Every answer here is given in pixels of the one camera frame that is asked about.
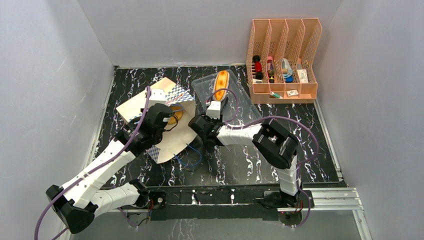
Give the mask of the round yellow fake bun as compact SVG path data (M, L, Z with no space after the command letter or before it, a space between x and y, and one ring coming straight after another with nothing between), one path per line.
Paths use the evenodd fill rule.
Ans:
M173 114L169 118L168 125L175 125L182 118L184 107L181 104L174 104L170 108Z

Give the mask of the clear plastic tray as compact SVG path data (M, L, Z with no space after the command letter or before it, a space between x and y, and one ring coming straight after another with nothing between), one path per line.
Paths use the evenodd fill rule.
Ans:
M235 76L232 70L226 70L229 73L229 92L221 103L221 114L223 120L231 125L244 125L262 118L262 114L252 103L249 95L242 87L241 82ZM214 92L214 84L217 73L209 74L195 79L190 84L195 93L197 109L199 113L207 110L206 101Z

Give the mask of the yellow fake bread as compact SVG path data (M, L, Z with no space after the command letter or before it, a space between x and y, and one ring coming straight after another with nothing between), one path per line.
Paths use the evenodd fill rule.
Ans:
M222 70L217 73L214 85L212 99L217 102L222 102L227 97L226 88L229 86L230 73L227 70Z

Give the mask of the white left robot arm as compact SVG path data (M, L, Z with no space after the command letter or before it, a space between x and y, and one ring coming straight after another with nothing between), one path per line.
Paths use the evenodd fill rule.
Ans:
M152 203L150 190L138 180L109 190L106 182L124 165L160 143L173 110L162 103L148 107L125 125L75 179L46 191L53 211L72 234L86 229L93 220L123 206L146 208Z

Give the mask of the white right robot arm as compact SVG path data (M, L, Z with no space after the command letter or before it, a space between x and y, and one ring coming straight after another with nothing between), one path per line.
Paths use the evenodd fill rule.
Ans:
M226 125L205 114L192 118L188 126L211 146L253 146L277 173L279 192L259 200L265 208L295 208L302 199L301 181L297 172L299 141L276 120L266 117L251 125Z

